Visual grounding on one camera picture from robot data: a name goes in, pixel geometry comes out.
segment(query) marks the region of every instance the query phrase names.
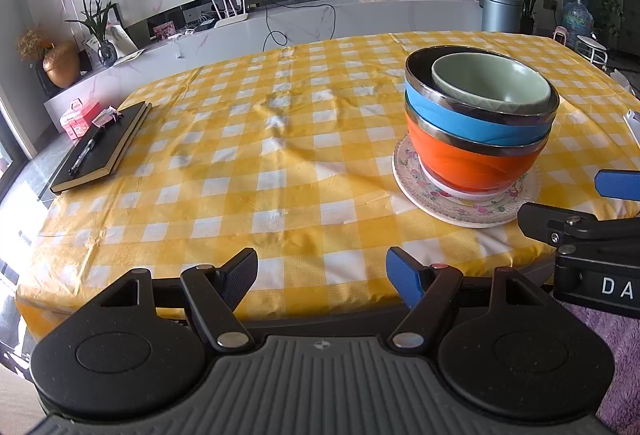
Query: floor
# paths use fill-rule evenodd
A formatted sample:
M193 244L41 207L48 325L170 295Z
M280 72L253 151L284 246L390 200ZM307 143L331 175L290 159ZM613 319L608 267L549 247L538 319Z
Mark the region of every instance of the floor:
M0 203L0 362L26 376L35 342L15 307L15 288L55 198L50 182L72 146L60 134L25 166Z
M631 86L640 93L640 58L638 56L615 54L609 59L607 66L618 69Z

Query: orange bowl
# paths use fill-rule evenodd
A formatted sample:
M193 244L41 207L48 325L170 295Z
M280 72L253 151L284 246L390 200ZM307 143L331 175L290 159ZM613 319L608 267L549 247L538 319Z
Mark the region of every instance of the orange bowl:
M442 135L438 133L442 131L430 123L420 122L420 116L416 119L417 114L412 115L412 110L410 106L407 107L409 137L422 163L451 186L473 192L497 190L524 175L533 166L548 139L547 135L543 140L526 147L488 146L456 136L452 136L453 140L451 140L451 136L447 136L449 134L446 132ZM495 152L495 154L490 155L460 147L465 143L468 143L471 149Z

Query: black gripper pad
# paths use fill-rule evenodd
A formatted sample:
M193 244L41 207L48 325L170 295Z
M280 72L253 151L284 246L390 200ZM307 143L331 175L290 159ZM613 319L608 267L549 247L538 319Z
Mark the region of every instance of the black gripper pad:
M31 435L606 435L595 417L551 426L483 417L442 387L430 364L376 338L270 336L221 357L180 404L139 421L48 417Z

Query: pink object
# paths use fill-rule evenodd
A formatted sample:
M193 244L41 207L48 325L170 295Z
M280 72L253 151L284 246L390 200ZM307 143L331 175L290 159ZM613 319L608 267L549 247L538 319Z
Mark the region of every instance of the pink object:
M569 37L569 33L567 29L564 27L556 27L554 31L554 41L557 41L561 45L566 45L566 41Z
M102 111L100 101L94 98L82 103L80 99L71 101L71 108L60 117L60 124L71 139L79 139L91 126L91 121Z
M159 40L165 40L169 36L175 36L174 22L169 21L167 23L163 23L162 25L154 27L154 34L158 37Z

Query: yellow checkered tablecloth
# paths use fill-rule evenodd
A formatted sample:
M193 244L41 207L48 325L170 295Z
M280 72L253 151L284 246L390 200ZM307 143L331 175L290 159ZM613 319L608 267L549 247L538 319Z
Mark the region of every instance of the yellow checkered tablecloth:
M112 179L56 199L20 278L18 307L34 335L132 267L175 277L244 247L260 261L241 319L394 303L384 263L393 245L468 275L548 252L516 222L473 230L433 219L396 185L404 60L440 44L508 54L557 87L561 108L538 161L540 203L600 219L638 212L634 202L600 198L593 177L640 168L622 119L639 102L549 39L416 32L272 50L153 82L123 103L154 108Z

